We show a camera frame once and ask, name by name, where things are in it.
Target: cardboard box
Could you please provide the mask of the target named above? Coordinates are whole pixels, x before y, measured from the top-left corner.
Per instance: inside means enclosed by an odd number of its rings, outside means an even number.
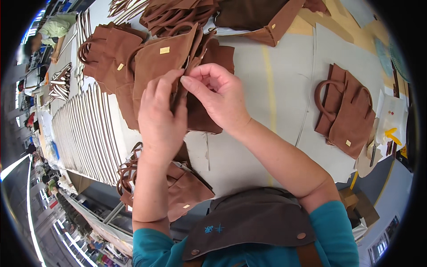
[[[344,204],[346,210],[354,210],[359,201],[353,191],[347,187],[338,191],[341,202]]]
[[[368,197],[363,193],[359,192],[356,194],[359,201],[356,204],[356,210],[359,214],[365,218],[366,226],[369,228],[373,225],[380,216],[374,208],[374,205],[369,201]]]

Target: gold metal tag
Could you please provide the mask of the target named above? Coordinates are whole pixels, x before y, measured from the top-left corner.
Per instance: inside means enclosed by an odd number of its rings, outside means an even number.
[[[160,54],[166,54],[170,52],[170,47],[160,48]]]

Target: yellow tape line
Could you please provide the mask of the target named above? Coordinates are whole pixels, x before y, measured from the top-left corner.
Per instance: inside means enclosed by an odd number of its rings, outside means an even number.
[[[353,177],[353,181],[351,182],[350,189],[353,190],[354,184],[356,183],[356,179],[359,176],[359,173],[356,171]]]
[[[269,106],[270,106],[270,130],[274,133],[277,133],[277,109],[276,109],[276,97],[274,93],[274,79],[273,79],[273,69],[270,63],[270,54],[268,52],[268,47],[266,45],[262,45],[264,64],[266,68],[267,74],[267,92],[269,96]],[[268,185],[273,186],[273,177],[268,174]]]

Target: right hand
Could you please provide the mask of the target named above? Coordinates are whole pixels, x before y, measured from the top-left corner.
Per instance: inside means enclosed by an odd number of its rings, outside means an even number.
[[[212,120],[233,135],[251,120],[245,107],[242,82],[225,68],[204,64],[194,68],[181,83],[203,104]]]

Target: window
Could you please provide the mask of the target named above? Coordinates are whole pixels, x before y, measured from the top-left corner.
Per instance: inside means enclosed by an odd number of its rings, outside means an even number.
[[[386,233],[383,233],[380,238],[374,243],[374,245],[368,250],[371,258],[371,263],[374,265],[384,254],[389,244],[389,240]]]
[[[376,242],[374,242],[372,247],[368,249],[372,266],[381,258],[381,256],[386,251],[387,246],[390,240],[395,235],[396,229],[398,226],[399,226],[399,218],[398,218],[398,215],[395,215],[395,217],[392,219],[389,226],[387,226],[384,233],[378,238]]]

